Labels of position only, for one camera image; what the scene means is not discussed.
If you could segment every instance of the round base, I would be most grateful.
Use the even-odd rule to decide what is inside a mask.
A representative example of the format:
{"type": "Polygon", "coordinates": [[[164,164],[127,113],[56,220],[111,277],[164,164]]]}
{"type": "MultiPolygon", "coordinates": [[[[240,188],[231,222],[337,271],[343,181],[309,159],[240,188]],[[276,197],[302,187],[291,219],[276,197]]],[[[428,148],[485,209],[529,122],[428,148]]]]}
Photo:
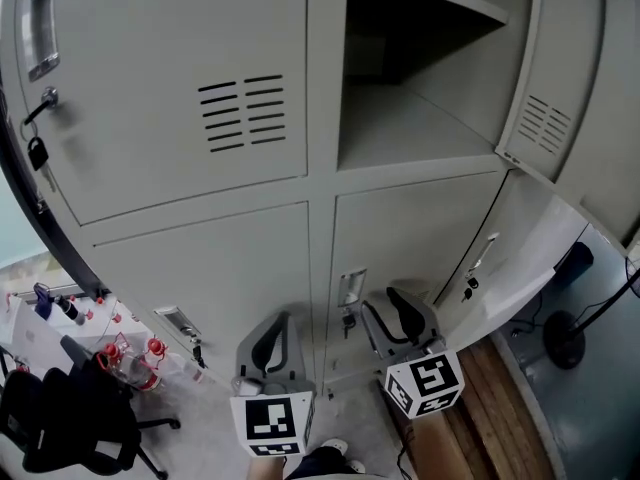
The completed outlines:
{"type": "Polygon", "coordinates": [[[575,317],[567,311],[556,311],[544,324],[542,339],[547,354],[553,364],[563,370],[571,370],[580,364],[584,357],[586,341],[584,333],[573,340],[566,341],[569,330],[575,323],[575,317]]]}

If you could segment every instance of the white shoe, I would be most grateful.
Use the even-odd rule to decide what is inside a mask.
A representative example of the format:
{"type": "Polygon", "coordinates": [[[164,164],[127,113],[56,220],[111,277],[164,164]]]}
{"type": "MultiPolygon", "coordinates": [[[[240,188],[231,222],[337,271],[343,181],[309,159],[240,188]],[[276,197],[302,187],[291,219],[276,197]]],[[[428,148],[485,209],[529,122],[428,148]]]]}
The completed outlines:
{"type": "Polygon", "coordinates": [[[342,454],[342,456],[344,456],[344,454],[347,453],[347,448],[349,448],[349,445],[346,442],[344,442],[342,439],[336,439],[336,438],[325,441],[324,443],[322,443],[322,446],[329,446],[331,448],[335,448],[342,454]]]}
{"type": "Polygon", "coordinates": [[[364,464],[359,460],[350,460],[345,464],[345,466],[353,469],[356,473],[360,473],[361,475],[364,475],[367,472],[367,470],[364,467],[364,464]]]}

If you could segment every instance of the black office chair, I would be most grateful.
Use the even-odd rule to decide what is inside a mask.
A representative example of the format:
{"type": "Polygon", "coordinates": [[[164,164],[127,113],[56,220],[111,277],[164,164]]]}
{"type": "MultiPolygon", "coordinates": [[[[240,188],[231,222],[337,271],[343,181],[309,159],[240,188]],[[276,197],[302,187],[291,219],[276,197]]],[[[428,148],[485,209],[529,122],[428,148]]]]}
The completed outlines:
{"type": "Polygon", "coordinates": [[[156,478],[166,480],[167,472],[159,471],[140,447],[140,429],[165,424],[178,429],[180,422],[138,422],[130,399],[129,388],[102,371],[94,358],[74,366],[69,375],[52,368],[43,380],[12,371],[0,398],[0,432],[24,452],[22,466],[31,473],[81,464],[110,476],[131,469],[137,455],[156,478]],[[101,442],[121,445],[117,457],[97,451],[101,442]]]}

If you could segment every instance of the dark pants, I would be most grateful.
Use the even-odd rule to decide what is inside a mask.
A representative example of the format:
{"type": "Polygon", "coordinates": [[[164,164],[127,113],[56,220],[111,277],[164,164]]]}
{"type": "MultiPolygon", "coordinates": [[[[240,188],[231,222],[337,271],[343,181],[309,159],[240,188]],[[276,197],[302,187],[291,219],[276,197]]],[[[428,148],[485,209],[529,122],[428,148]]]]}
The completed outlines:
{"type": "Polygon", "coordinates": [[[321,446],[307,455],[298,468],[287,477],[287,480],[295,478],[308,478],[310,476],[357,474],[353,469],[345,466],[346,459],[333,446],[321,446]]]}

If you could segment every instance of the gray floor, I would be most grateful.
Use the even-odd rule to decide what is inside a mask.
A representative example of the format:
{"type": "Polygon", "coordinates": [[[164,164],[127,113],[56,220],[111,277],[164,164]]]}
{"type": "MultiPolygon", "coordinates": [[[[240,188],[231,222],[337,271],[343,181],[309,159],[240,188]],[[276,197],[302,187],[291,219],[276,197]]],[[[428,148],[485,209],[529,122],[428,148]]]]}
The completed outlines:
{"type": "MultiPolygon", "coordinates": [[[[244,480],[249,456],[237,443],[229,394],[224,389],[210,383],[196,394],[184,387],[169,386],[143,397],[133,404],[140,419],[177,413],[182,422],[180,430],[163,427],[143,431],[143,446],[146,445],[150,455],[170,473],[170,478],[244,480]]],[[[396,443],[373,390],[362,388],[338,395],[332,401],[316,400],[310,444],[315,447],[330,437],[345,439],[350,448],[347,457],[361,460],[368,473],[401,480],[396,468],[396,443]]],[[[81,466],[44,477],[32,475],[22,470],[21,461],[18,449],[5,436],[0,436],[0,464],[13,480],[98,478],[81,466]]],[[[290,460],[285,472],[292,471],[299,461],[290,460]]],[[[121,473],[118,478],[154,479],[140,460],[136,460],[131,471],[121,473]]]]}
{"type": "MultiPolygon", "coordinates": [[[[537,323],[559,309],[577,316],[626,281],[623,258],[595,230],[589,227],[580,241],[591,249],[593,266],[565,290],[553,284],[543,290],[537,323]]],[[[538,304],[536,297],[516,318],[530,318],[538,304]]],[[[569,479],[626,478],[640,453],[640,299],[627,292],[585,331],[585,357],[570,371],[546,357],[542,328],[512,338],[514,327],[527,326],[508,323],[501,332],[549,422],[569,479]]]]}

